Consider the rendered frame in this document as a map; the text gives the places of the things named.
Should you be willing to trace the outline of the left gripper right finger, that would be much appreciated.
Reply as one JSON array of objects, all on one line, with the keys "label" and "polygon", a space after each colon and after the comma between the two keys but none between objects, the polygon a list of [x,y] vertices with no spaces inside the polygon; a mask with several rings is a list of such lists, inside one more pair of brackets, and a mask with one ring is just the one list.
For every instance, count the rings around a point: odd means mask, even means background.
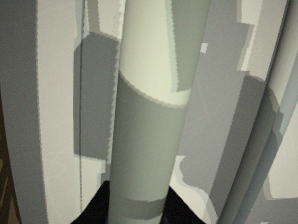
[{"label": "left gripper right finger", "polygon": [[160,224],[206,224],[169,185]]}]

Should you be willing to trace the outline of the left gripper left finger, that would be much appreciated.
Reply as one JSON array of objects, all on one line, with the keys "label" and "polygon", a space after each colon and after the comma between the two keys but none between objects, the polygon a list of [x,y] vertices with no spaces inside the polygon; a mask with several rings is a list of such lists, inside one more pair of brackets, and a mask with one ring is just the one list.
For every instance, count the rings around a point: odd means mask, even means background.
[{"label": "left gripper left finger", "polygon": [[109,180],[104,181],[84,211],[70,224],[108,224],[109,185]]}]

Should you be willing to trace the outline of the white long tube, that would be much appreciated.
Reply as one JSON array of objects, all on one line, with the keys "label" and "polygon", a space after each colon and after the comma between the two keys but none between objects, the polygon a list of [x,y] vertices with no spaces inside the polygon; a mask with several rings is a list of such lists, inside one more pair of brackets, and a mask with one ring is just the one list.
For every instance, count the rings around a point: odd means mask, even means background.
[{"label": "white long tube", "polygon": [[289,0],[261,103],[217,224],[245,224],[298,103],[298,0]]}]

